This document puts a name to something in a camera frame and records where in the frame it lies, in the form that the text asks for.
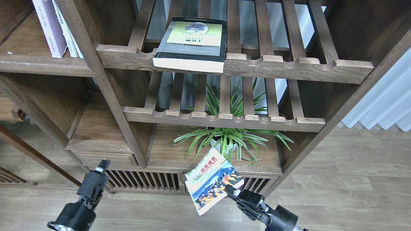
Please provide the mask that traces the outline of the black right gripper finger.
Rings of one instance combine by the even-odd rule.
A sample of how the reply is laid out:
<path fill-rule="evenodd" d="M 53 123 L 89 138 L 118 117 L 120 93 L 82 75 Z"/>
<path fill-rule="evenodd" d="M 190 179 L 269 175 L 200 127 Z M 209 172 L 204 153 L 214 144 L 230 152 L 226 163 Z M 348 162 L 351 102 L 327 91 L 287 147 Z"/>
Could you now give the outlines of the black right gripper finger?
<path fill-rule="evenodd" d="M 230 184 L 226 185 L 224 190 L 225 190 L 225 193 L 232 199 L 238 199 L 238 196 L 241 193 L 241 190 L 236 189 Z"/>

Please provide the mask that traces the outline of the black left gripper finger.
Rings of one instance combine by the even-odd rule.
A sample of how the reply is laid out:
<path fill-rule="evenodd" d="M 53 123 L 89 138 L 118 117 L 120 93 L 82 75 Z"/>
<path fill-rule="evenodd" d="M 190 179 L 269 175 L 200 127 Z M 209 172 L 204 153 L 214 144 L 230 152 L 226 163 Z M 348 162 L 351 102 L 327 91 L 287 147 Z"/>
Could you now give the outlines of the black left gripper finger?
<path fill-rule="evenodd" d="M 83 180 L 77 194 L 83 196 L 88 201 L 97 201 L 102 196 L 104 187 L 106 187 L 109 177 L 105 171 L 110 165 L 109 160 L 101 160 L 95 170 L 91 170 Z"/>

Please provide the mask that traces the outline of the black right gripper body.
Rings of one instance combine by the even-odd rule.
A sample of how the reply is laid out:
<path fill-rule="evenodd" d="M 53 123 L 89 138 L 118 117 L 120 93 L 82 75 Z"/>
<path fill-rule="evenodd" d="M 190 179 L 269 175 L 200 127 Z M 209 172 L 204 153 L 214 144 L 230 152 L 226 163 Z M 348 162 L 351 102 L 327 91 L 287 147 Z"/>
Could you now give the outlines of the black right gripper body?
<path fill-rule="evenodd" d="M 272 209 L 264 202 L 263 195 L 252 191 L 241 191 L 236 203 L 238 208 L 248 216 L 249 219 L 258 220 L 266 225 L 266 231 L 298 231 L 298 216 L 277 206 Z"/>

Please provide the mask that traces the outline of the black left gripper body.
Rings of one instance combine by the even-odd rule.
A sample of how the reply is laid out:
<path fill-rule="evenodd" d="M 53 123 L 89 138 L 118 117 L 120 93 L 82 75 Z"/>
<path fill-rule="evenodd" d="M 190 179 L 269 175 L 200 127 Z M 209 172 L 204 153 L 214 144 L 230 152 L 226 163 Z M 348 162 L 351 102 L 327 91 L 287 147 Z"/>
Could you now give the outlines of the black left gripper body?
<path fill-rule="evenodd" d="M 101 196 L 102 193 L 96 198 L 81 195 L 76 203 L 68 203 L 57 220 L 48 222 L 47 227 L 56 231 L 88 231 L 96 218 L 94 209 Z"/>

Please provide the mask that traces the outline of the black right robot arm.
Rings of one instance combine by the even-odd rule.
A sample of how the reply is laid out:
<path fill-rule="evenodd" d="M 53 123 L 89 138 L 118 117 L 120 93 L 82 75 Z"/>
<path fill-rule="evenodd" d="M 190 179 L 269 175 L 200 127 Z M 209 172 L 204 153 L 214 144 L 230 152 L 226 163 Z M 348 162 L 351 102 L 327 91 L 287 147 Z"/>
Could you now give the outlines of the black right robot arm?
<path fill-rule="evenodd" d="M 264 196 L 249 190 L 235 189 L 227 185 L 225 192 L 235 200 L 238 208 L 249 219 L 266 225 L 266 231 L 307 231 L 297 225 L 298 216 L 278 205 L 272 209 L 264 202 Z"/>

